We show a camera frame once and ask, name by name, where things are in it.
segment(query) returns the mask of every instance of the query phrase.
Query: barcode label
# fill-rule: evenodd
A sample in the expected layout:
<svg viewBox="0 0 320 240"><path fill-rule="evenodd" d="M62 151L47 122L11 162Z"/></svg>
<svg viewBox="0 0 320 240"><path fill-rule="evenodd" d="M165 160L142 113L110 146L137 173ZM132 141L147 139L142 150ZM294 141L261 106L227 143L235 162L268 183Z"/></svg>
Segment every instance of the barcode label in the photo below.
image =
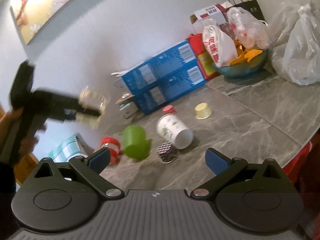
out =
<svg viewBox="0 0 320 240"><path fill-rule="evenodd" d="M158 105L161 105L165 102L164 96L162 95L162 93L158 87L151 89L150 93Z"/></svg>
<svg viewBox="0 0 320 240"><path fill-rule="evenodd" d="M141 75L143 76L143 79L147 82L148 85L156 81L156 78L148 64L142 66L141 68L139 68L139 70L141 72Z"/></svg>
<svg viewBox="0 0 320 240"><path fill-rule="evenodd" d="M183 61L185 63L188 63L191 60L196 58L195 54L193 53L193 51L190 47L190 44L188 44L188 43L179 47L178 50L180 52L180 56L183 58Z"/></svg>
<svg viewBox="0 0 320 240"><path fill-rule="evenodd" d="M190 68L188 70L188 75L189 75L189 78L191 79L193 85L196 85L204 80L198 66Z"/></svg>

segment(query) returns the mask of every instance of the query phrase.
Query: plastic bag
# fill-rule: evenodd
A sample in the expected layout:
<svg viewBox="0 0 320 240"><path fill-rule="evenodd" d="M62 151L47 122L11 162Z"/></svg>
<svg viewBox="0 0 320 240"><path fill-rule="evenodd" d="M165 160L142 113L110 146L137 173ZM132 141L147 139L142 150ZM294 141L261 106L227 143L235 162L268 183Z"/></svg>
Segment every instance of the plastic bag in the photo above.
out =
<svg viewBox="0 0 320 240"><path fill-rule="evenodd" d="M285 80L309 85L320 81L320 20L309 4L301 6L298 14L288 42L273 49L272 65Z"/></svg>
<svg viewBox="0 0 320 240"><path fill-rule="evenodd" d="M228 65L231 60L238 57L233 39L220 30L213 19L204 21L202 40L204 47L219 68Z"/></svg>
<svg viewBox="0 0 320 240"><path fill-rule="evenodd" d="M285 1L280 6L280 11L273 16L269 24L273 48L288 42L290 33L299 19L298 10L301 7L300 4L291 1Z"/></svg>
<svg viewBox="0 0 320 240"><path fill-rule="evenodd" d="M250 12L240 7L232 7L227 13L231 29L236 39L246 48L267 49L271 44L268 24L257 20Z"/></svg>

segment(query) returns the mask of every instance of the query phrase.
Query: blue gripper pad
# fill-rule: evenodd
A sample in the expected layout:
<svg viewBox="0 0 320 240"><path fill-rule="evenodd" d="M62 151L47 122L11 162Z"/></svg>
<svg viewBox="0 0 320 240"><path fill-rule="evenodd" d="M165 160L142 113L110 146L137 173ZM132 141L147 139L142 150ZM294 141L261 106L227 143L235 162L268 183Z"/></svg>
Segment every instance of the blue gripper pad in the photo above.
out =
<svg viewBox="0 0 320 240"><path fill-rule="evenodd" d="M206 150L205 152L205 164L216 175L219 175L227 170L232 163L233 161L231 159L212 148Z"/></svg>
<svg viewBox="0 0 320 240"><path fill-rule="evenodd" d="M87 157L84 164L86 164L95 173L100 174L110 164L110 160L111 156L109 149L107 147L103 147L93 155Z"/></svg>

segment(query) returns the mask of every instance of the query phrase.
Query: clear plastic container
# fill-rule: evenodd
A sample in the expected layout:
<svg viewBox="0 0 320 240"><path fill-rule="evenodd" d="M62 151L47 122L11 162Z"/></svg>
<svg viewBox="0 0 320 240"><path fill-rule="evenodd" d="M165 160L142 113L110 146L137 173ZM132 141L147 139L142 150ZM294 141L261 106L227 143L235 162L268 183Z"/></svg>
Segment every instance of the clear plastic container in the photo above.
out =
<svg viewBox="0 0 320 240"><path fill-rule="evenodd" d="M92 129L98 127L103 115L106 112L107 105L110 103L111 97L108 93L104 95L90 88L82 90L79 96L79 103L90 109L98 109L101 113L99 117L90 116L83 113L77 113L76 121L89 125Z"/></svg>

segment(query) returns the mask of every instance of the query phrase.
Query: framed painting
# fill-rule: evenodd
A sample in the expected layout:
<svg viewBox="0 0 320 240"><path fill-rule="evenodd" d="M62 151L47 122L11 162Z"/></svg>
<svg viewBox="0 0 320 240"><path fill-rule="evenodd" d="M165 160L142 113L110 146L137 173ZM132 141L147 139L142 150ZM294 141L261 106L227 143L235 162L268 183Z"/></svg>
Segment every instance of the framed painting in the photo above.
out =
<svg viewBox="0 0 320 240"><path fill-rule="evenodd" d="M29 44L44 25L70 0L11 0L17 29Z"/></svg>

